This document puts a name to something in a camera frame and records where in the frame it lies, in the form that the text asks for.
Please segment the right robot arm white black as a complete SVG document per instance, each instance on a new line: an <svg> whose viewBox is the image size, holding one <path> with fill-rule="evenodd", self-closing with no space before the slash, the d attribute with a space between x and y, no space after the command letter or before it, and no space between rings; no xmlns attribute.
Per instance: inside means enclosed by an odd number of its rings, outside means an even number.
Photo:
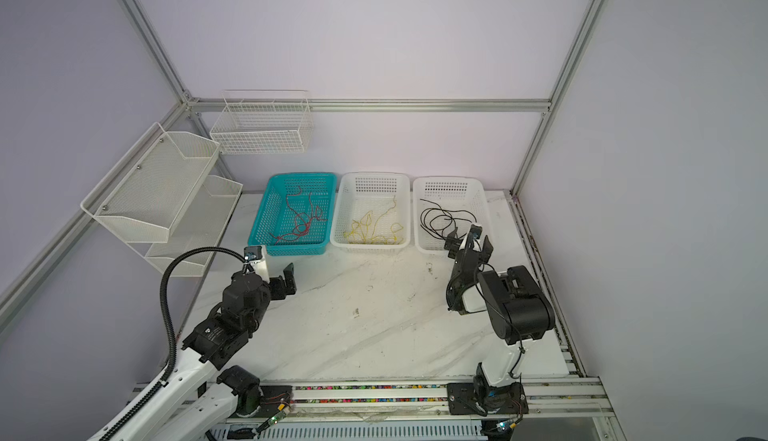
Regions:
<svg viewBox="0 0 768 441"><path fill-rule="evenodd" d="M469 394L451 397L480 415L521 409L523 360L532 344L554 329L554 309L526 267L499 272L490 266L493 245L480 225L472 224L463 236L453 230L444 249L454 261L445 292L447 308L471 314L465 297L475 292L495 335L506 346L505 354L492 354L478 363Z"/></svg>

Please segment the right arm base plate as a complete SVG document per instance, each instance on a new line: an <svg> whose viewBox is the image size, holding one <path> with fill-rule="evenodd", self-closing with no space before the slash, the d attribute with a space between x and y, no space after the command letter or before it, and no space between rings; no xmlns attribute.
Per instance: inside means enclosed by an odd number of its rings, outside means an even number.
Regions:
<svg viewBox="0 0 768 441"><path fill-rule="evenodd" d="M527 395L519 382L507 386L475 386L473 383L449 383L446 386L451 415L526 415Z"/></svg>

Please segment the right white plastic basket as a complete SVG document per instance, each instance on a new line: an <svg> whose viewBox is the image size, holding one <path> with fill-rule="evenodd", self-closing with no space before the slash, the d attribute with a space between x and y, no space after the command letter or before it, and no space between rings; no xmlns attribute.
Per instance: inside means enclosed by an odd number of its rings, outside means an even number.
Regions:
<svg viewBox="0 0 768 441"><path fill-rule="evenodd" d="M466 177L421 177L412 185L414 243L428 255L445 254L444 238L453 230L465 237L471 224L483 230L482 242L495 233L485 190Z"/></svg>

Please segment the middle white plastic basket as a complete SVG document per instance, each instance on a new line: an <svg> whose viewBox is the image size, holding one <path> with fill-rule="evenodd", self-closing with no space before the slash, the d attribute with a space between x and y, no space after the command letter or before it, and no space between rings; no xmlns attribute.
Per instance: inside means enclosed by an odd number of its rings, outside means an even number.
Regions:
<svg viewBox="0 0 768 441"><path fill-rule="evenodd" d="M411 242L411 184L400 173L354 172L342 176L331 244L349 253L395 254Z"/></svg>

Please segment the white mesh shelf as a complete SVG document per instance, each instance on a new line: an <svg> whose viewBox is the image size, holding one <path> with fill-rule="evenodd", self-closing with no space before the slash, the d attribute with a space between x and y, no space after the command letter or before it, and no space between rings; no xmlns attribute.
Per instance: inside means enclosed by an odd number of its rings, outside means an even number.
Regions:
<svg viewBox="0 0 768 441"><path fill-rule="evenodd" d="M220 144L186 131L149 128L81 201L126 244L166 243L213 170Z"/></svg>
<svg viewBox="0 0 768 441"><path fill-rule="evenodd" d="M240 183L209 175L169 241L152 244L143 258L163 273L170 263L184 252L205 246L217 246L241 193Z"/></svg>

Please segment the white plastic basket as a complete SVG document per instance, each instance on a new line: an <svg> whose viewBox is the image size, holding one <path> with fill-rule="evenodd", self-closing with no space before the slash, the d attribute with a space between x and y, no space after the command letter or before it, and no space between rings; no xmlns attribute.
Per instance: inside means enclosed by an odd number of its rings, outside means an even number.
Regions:
<svg viewBox="0 0 768 441"><path fill-rule="evenodd" d="M342 176L331 244L349 253L395 254L411 242L411 184L400 173L354 172Z"/></svg>
<svg viewBox="0 0 768 441"><path fill-rule="evenodd" d="M485 190L466 177L421 177L412 185L414 243L428 255L445 254L444 238L453 230L465 237L471 224L483 230L482 242L495 233Z"/></svg>

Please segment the lower white mesh shelf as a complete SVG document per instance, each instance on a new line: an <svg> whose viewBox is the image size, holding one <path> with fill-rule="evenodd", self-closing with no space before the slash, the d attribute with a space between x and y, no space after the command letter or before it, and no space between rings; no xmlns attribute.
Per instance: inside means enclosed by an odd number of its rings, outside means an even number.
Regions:
<svg viewBox="0 0 768 441"><path fill-rule="evenodd" d="M205 246L217 246L241 193L240 183L209 175L169 241L152 244L143 258L163 273L170 263L184 252Z"/></svg>

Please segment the aluminium frame back bar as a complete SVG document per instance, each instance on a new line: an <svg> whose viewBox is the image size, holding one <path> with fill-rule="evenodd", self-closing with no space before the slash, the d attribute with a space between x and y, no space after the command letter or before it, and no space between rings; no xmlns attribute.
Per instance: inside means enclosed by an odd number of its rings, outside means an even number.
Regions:
<svg viewBox="0 0 768 441"><path fill-rule="evenodd" d="M458 112L546 113L546 99L225 99L198 98L187 103L193 112L220 112L227 108L246 111L302 112Z"/></svg>

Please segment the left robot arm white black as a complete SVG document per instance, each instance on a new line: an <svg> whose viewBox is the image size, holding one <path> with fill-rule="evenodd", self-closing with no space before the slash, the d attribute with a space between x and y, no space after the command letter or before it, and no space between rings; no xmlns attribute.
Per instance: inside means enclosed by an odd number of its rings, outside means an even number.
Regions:
<svg viewBox="0 0 768 441"><path fill-rule="evenodd" d="M171 275L187 259L220 250L208 246L186 251L165 269L159 288L168 341L165 367L94 439L212 440L213 427L238 409L254 414L263 405L260 379L230 361L261 327L270 303L296 294L295 268L288 264L281 275L272 277L261 247L249 246L242 253L224 249L241 267L232 274L220 302L179 339L168 303Z"/></svg>

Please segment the teal plastic basket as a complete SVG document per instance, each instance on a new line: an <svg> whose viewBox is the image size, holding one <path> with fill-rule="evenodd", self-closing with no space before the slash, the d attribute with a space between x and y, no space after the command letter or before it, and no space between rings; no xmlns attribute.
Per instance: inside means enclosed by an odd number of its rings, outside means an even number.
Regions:
<svg viewBox="0 0 768 441"><path fill-rule="evenodd" d="M322 255L330 242L337 177L327 172L284 173L266 185L249 238L271 256Z"/></svg>

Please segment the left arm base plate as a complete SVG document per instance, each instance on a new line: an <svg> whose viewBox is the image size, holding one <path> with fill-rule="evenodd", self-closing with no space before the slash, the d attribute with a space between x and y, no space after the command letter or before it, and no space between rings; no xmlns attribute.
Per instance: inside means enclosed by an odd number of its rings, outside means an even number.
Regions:
<svg viewBox="0 0 768 441"><path fill-rule="evenodd" d="M235 418L268 418L278 407L288 405L292 392L285 386L267 386L250 391L236 390L225 384L212 385L199 399L197 410L217 420Z"/></svg>

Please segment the upper white mesh shelf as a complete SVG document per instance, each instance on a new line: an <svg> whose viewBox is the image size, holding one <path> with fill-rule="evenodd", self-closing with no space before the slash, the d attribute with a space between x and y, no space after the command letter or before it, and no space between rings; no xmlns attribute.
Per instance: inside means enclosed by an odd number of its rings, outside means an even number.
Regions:
<svg viewBox="0 0 768 441"><path fill-rule="evenodd" d="M213 170L220 144L186 131L149 128L81 201L126 244L166 243Z"/></svg>

